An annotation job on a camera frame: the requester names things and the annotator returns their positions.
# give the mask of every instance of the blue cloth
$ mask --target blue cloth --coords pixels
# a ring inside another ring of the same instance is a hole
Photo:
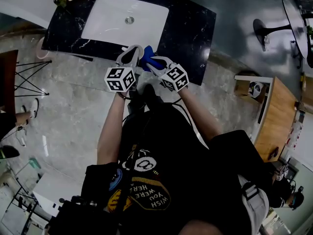
[[[148,45],[147,47],[145,47],[145,53],[143,54],[143,57],[140,60],[139,66],[142,67],[144,71],[150,71],[150,69],[147,67],[147,63],[151,64],[154,68],[158,70],[166,68],[164,65],[160,64],[159,62],[151,58],[154,56],[155,54],[153,53],[152,47]]]

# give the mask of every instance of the drain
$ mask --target drain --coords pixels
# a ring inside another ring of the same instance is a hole
[[[132,24],[135,21],[135,18],[133,17],[127,17],[125,18],[125,23]]]

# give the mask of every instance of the round table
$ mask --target round table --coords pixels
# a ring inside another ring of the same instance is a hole
[[[260,44],[263,46],[263,49],[265,49],[265,37],[268,34],[278,30],[291,29],[299,52],[301,53],[302,57],[307,58],[308,39],[300,11],[289,0],[282,0],[282,2],[289,24],[277,28],[266,28],[265,24],[260,19],[255,19],[253,21],[254,33]]]

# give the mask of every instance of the sink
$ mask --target sink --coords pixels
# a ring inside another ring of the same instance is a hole
[[[140,0],[96,0],[82,38],[157,50],[168,8]]]

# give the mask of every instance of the black marble countertop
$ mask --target black marble countertop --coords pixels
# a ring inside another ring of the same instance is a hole
[[[82,39],[96,0],[73,0],[58,7],[45,34],[43,49],[116,60],[122,46]],[[157,54],[179,63],[190,82],[201,85],[210,52],[216,13],[189,0],[142,0],[169,9]]]

